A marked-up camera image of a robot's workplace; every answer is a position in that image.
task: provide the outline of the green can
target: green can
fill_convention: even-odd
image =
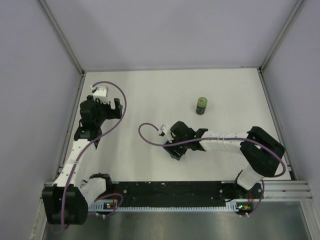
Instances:
[[[203,115],[206,111],[208,100],[205,97],[199,97],[198,102],[196,104],[196,114]]]

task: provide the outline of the light purple wall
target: light purple wall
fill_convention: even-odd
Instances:
[[[296,0],[46,0],[85,70],[259,67]]]
[[[29,237],[80,76],[36,0],[0,2],[0,239]]]
[[[295,172],[320,210],[320,1],[307,0],[265,71]]]

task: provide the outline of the white floor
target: white floor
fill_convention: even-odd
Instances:
[[[172,159],[161,147],[151,146],[138,135],[141,123],[173,125],[183,121],[197,130],[247,132],[262,127],[277,138],[266,97],[255,68],[89,72],[86,74],[80,102],[91,94],[90,85],[99,81],[117,84],[127,97],[127,113],[122,123],[102,138],[92,157],[87,174],[108,173],[113,181],[231,181],[247,166],[242,155],[228,152],[188,150],[180,161]],[[109,87],[109,99],[121,93]],[[206,97],[205,114],[195,113],[197,99]],[[72,138],[78,127],[75,119]],[[107,120],[102,131],[117,120]],[[156,143],[164,138],[149,126],[144,136]],[[272,178],[289,180],[289,172]]]

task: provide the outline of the robotic arm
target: robotic arm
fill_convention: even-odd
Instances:
[[[239,195],[241,195],[241,192],[247,193],[264,177],[274,177],[279,166],[279,161],[266,150],[257,147],[254,143],[235,140],[236,138],[254,140],[270,149],[280,159],[285,153],[285,148],[258,126],[253,126],[248,132],[226,133],[214,132],[205,128],[194,131],[182,121],[178,121],[173,126],[168,124],[163,125],[158,133],[167,138],[165,145],[203,139],[176,146],[164,146],[163,148],[176,160],[180,160],[188,149],[206,152],[212,150],[224,151],[244,155],[249,165],[239,173],[234,181],[234,186],[238,190]]]
[[[46,186],[42,191],[49,224],[61,224],[62,197],[70,175],[72,177],[65,194],[64,222],[66,224],[83,224],[87,219],[88,206],[99,195],[111,188],[112,181],[108,174],[92,174],[84,185],[83,176],[100,140],[95,141],[89,147],[87,145],[102,135],[101,126],[105,120],[120,119],[122,116],[123,106],[120,100],[115,98],[114,104],[115,109],[112,109],[108,101],[108,88],[102,85],[93,87],[92,95],[88,95],[86,100],[80,104],[81,120],[74,134],[71,153],[52,186]],[[84,148],[86,150],[76,162]]]

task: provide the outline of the purple wire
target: purple wire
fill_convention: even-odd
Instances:
[[[106,215],[106,217],[110,217],[111,215],[115,214],[116,210],[121,207],[121,205],[122,205],[122,203],[124,201],[124,196],[122,194],[120,194],[120,193],[111,193],[111,194],[107,194],[107,195],[101,196],[101,197],[99,197],[99,198],[97,198],[95,200],[95,202],[96,202],[96,201],[99,201],[99,200],[102,200],[102,199],[106,199],[106,198],[110,198],[110,197],[114,197],[114,196],[120,197],[121,200],[120,200],[119,204],[117,204],[117,206],[113,209],[113,211],[109,212],[109,214]]]
[[[157,146],[157,147],[173,147],[173,146],[178,146],[178,145],[182,145],[182,144],[188,144],[188,143],[192,143],[192,142],[198,142],[198,141],[202,141],[202,140],[227,140],[227,141],[247,141],[247,142],[250,142],[250,143],[253,143],[255,145],[258,145],[260,146],[262,149],[266,150],[268,153],[270,153],[273,157],[275,157],[279,163],[281,164],[282,166],[282,172],[277,174],[277,175],[274,175],[273,178],[277,178],[277,177],[280,177],[282,175],[285,174],[286,172],[286,165],[285,163],[281,160],[281,158],[275,154],[273,151],[271,151],[269,148],[267,148],[266,146],[264,146],[263,144],[255,141],[255,140],[251,140],[251,139],[247,139],[247,138],[242,138],[242,137],[225,137],[225,138],[219,138],[219,137],[203,137],[203,138],[195,138],[195,139],[192,139],[192,140],[187,140],[187,141],[181,141],[181,142],[176,142],[176,143],[171,143],[171,144],[158,144],[158,143],[154,143],[152,141],[149,141],[147,140],[141,133],[141,127],[144,126],[144,125],[149,125],[153,128],[155,128],[157,131],[159,131],[159,129],[153,125],[152,123],[149,123],[149,122],[145,122],[145,123],[142,123],[139,128],[138,128],[138,133],[140,135],[140,137],[145,141],[147,142],[148,144],[151,144],[153,146]],[[256,209],[259,207],[263,197],[264,197],[264,193],[265,193],[265,182],[263,180],[261,180],[261,183],[262,183],[262,192],[261,192],[261,197],[258,201],[258,203],[256,204],[255,208],[252,210],[252,212],[250,212],[248,214],[248,217],[250,217],[255,211]]]
[[[70,225],[66,225],[65,226],[65,230],[67,230],[69,228]],[[60,229],[59,231],[55,231],[54,230],[54,227],[52,226],[52,224],[49,224],[49,228],[50,228],[50,231],[55,234],[55,235],[59,235],[60,233],[62,233],[64,230]]]
[[[259,198],[259,201],[257,202],[257,204],[255,205],[254,209],[248,213],[248,217],[251,217],[252,214],[254,214],[254,212],[258,209],[258,207],[261,204],[262,199],[264,198],[264,194],[265,194],[265,182],[263,179],[261,179],[261,183],[262,183],[262,192],[261,192],[261,197]]]
[[[126,114],[126,110],[127,110],[127,98],[126,98],[126,95],[124,93],[124,91],[122,91],[122,89],[120,87],[118,87],[116,84],[114,84],[113,82],[110,82],[110,81],[98,81],[96,82],[95,84],[92,85],[92,87],[95,87],[96,85],[98,84],[110,84],[114,87],[116,87],[122,94],[123,98],[124,98],[124,109],[123,109],[123,114],[122,116],[120,117],[119,121],[112,127],[110,128],[108,131],[106,131],[104,134],[96,137],[95,139],[93,139],[91,142],[89,142],[87,144],[87,146],[85,146],[82,151],[80,152],[80,154],[78,155],[78,157],[76,158],[76,160],[74,161],[74,165],[71,169],[71,172],[69,174],[69,177],[66,181],[66,184],[65,184],[65,187],[64,187],[64,190],[63,190],[63,195],[62,195],[62,203],[61,203],[61,228],[62,230],[65,230],[65,205],[66,205],[66,192],[67,192],[67,188],[70,184],[70,181],[71,181],[71,178],[72,178],[72,175],[74,174],[74,171],[76,169],[76,166],[77,166],[77,163],[78,161],[80,160],[81,156],[84,154],[84,152],[87,150],[87,148],[93,144],[94,142],[98,141],[99,139],[101,139],[102,137],[104,137],[105,135],[107,135],[108,133],[110,133],[112,130],[114,130],[119,124],[120,122],[122,121],[122,119],[124,119],[124,116]]]

